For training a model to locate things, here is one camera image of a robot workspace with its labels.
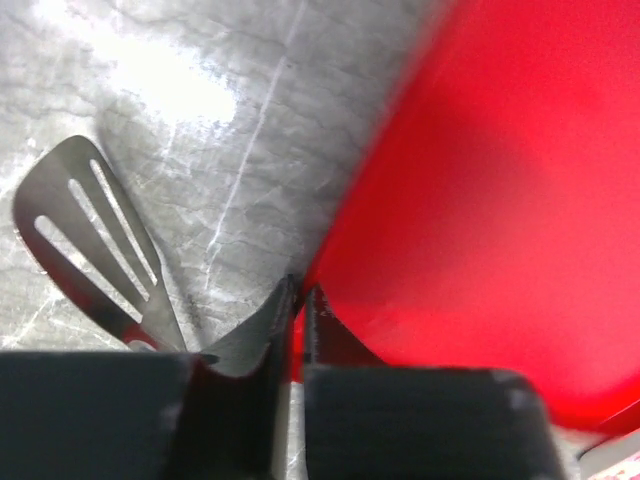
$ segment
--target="spatula head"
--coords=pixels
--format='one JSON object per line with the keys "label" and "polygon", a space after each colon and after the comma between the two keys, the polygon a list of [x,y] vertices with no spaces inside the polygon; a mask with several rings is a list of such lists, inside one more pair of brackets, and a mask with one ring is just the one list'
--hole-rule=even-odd
{"label": "spatula head", "polygon": [[18,187],[13,217],[56,285],[132,348],[184,350],[147,230],[90,140],[66,139]]}

